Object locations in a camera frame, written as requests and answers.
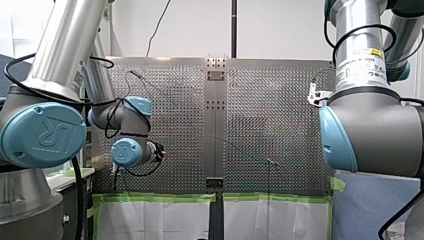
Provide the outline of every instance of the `white wall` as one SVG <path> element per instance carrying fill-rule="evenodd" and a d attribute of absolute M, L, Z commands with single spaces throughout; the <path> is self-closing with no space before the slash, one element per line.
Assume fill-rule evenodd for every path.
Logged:
<path fill-rule="evenodd" d="M 36 52 L 53 0 L 0 0 L 0 6 L 0 54 L 17 58 Z M 110 54 L 107 19 L 100 27 L 104 48 Z"/>
<path fill-rule="evenodd" d="M 116 1 L 112 23 L 122 52 L 112 51 L 112 54 L 144 56 L 166 2 Z M 323 35 L 324 0 L 239 0 L 238 3 L 239 58 L 331 59 L 332 49 Z M 383 23 L 390 24 L 390 17 L 391 13 L 386 12 Z M 150 56 L 229 56 L 230 31 L 230 0 L 174 0 L 153 40 Z M 332 26 L 329 35 L 334 41 Z M 411 64 L 410 78 L 393 84 L 405 97 L 414 97 L 417 91 L 420 65 L 416 57 L 411 59 Z"/>
<path fill-rule="evenodd" d="M 144 56 L 148 40 L 167 0 L 119 0 L 113 4 L 113 30 L 122 55 Z M 324 0 L 239 0 L 238 57 L 330 60 L 322 33 Z M 0 0 L 0 54 L 20 57 L 37 50 L 53 1 Z M 230 0 L 173 0 L 153 40 L 150 56 L 224 57 L 231 51 Z M 390 13 L 383 15 L 390 23 Z M 101 23 L 107 55 L 110 28 Z M 334 28 L 329 27 L 334 39 Z M 424 97 L 420 84 L 423 54 L 410 61 L 408 81 L 393 84 L 402 95 Z"/>

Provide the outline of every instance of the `pegboard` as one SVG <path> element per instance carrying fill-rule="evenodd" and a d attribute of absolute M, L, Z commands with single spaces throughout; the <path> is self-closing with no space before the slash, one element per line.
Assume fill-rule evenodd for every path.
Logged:
<path fill-rule="evenodd" d="M 306 96 L 323 61 L 227 61 L 224 191 L 325 195 L 318 109 Z M 317 77 L 333 89 L 334 72 Z"/>
<path fill-rule="evenodd" d="M 330 67 L 329 62 L 229 59 L 219 70 L 225 72 L 223 81 L 213 83 L 208 80 L 211 66 L 207 59 L 112 60 L 117 96 L 128 94 L 130 85 L 130 95 L 152 100 L 150 138 L 162 143 L 167 152 L 162 166 L 149 177 L 121 173 L 118 189 L 204 193 L 206 177 L 223 177 L 227 192 L 325 195 L 330 190 L 331 171 L 321 156 L 318 111 L 306 100 L 310 80 L 320 69 Z M 129 70 L 148 82 L 128 74 Z M 320 74 L 318 89 L 332 89 L 332 76 L 328 71 Z M 206 101 L 211 96 L 216 96 L 215 105 Z M 209 114 L 218 106 L 216 111 L 224 117 L 218 118 L 218 112 Z M 100 159 L 101 168 L 94 191 L 110 192 L 113 140 L 101 133 L 98 136 L 99 147 L 97 152 L 93 148 L 93 156 Z M 211 139 L 219 144 L 210 145 Z M 212 164 L 211 148 L 215 151 Z M 270 167 L 270 161 L 278 166 Z M 152 167 L 133 171 L 148 172 Z"/>
<path fill-rule="evenodd" d="M 166 159 L 147 177 L 133 177 L 122 171 L 118 189 L 162 193 L 203 193 L 204 175 L 204 67 L 203 60 L 162 61 L 158 59 L 116 58 L 110 74 L 117 97 L 143 96 L 152 103 L 152 130 L 149 139 L 165 146 Z M 145 80 L 128 71 L 134 70 Z M 113 139 L 98 134 L 100 156 L 96 165 L 94 190 L 109 192 L 113 186 L 110 148 Z M 154 163 L 132 169 L 149 172 Z"/>

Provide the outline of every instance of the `gray robot arm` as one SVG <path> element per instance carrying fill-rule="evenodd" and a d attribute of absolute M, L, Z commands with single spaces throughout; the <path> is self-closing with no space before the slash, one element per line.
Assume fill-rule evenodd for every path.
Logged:
<path fill-rule="evenodd" d="M 99 36 L 94 43 L 93 56 L 105 57 Z M 119 140 L 112 146 L 112 160 L 121 167 L 159 161 L 163 157 L 163 147 L 147 140 L 151 127 L 150 100 L 136 96 L 116 100 L 109 71 L 99 61 L 90 60 L 88 76 L 87 94 L 94 103 L 88 114 L 91 125 L 105 131 L 120 131 Z"/>
<path fill-rule="evenodd" d="M 416 4 L 408 9 L 423 7 L 422 1 L 406 2 Z M 404 4 L 401 0 L 338 0 L 332 5 L 330 20 L 337 28 L 337 40 L 344 40 L 337 49 L 336 89 L 327 107 L 320 109 L 320 123 L 324 158 L 335 169 L 423 175 L 424 115 L 421 107 L 402 106 L 387 79 L 399 78 L 402 74 L 395 74 L 400 71 L 396 69 L 404 72 L 407 61 L 387 64 L 386 74 L 385 61 L 396 62 L 408 55 L 422 28 L 424 11 L 418 11 L 417 16 L 402 14 Z M 392 27 L 398 41 L 385 59 L 378 27 L 345 35 L 355 28 L 380 24 L 380 15 L 387 7 L 394 7 Z"/>
<path fill-rule="evenodd" d="M 0 113 L 1 164 L 48 168 L 75 156 L 86 136 L 79 111 L 91 105 L 79 98 L 83 82 L 93 103 L 92 125 L 120 130 L 111 150 L 113 161 L 134 167 L 160 160 L 162 146 L 147 141 L 150 100 L 127 96 L 116 101 L 109 72 L 89 59 L 91 54 L 104 58 L 96 35 L 107 3 L 56 2 L 28 78 L 21 87 L 11 87 Z"/>

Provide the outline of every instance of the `warning label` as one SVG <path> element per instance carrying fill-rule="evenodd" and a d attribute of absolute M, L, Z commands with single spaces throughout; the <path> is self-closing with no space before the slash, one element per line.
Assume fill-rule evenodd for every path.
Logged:
<path fill-rule="evenodd" d="M 377 49 L 357 51 L 337 67 L 337 80 L 387 81 L 384 54 Z"/>

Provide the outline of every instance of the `blue joint cap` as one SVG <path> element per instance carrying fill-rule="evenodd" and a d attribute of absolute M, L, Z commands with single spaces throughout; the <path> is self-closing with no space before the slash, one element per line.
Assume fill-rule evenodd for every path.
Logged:
<path fill-rule="evenodd" d="M 100 128 L 93 120 L 93 109 L 90 109 L 90 111 L 88 111 L 87 120 L 92 127 Z"/>
<path fill-rule="evenodd" d="M 405 66 L 405 69 L 403 69 L 403 72 L 402 72 L 402 74 L 400 75 L 400 77 L 397 81 L 403 81 L 403 80 L 408 79 L 410 73 L 411 73 L 411 64 L 408 62 Z"/>
<path fill-rule="evenodd" d="M 330 107 L 319 111 L 321 144 L 324 160 L 333 169 L 358 171 L 355 152 L 349 136 L 336 113 Z"/>
<path fill-rule="evenodd" d="M 84 146 L 87 128 L 74 108 L 46 102 L 15 114 L 0 133 L 0 151 L 24 168 L 50 168 L 69 161 Z"/>
<path fill-rule="evenodd" d="M 143 160 L 143 149 L 135 140 L 122 138 L 112 145 L 111 155 L 116 165 L 131 168 L 139 165 Z"/>
<path fill-rule="evenodd" d="M 134 107 L 137 108 L 138 111 L 144 115 L 152 115 L 152 102 L 149 99 L 137 96 L 129 96 L 125 99 L 127 99 L 132 105 L 134 105 Z M 124 102 L 124 106 L 132 111 L 136 111 L 127 102 Z"/>

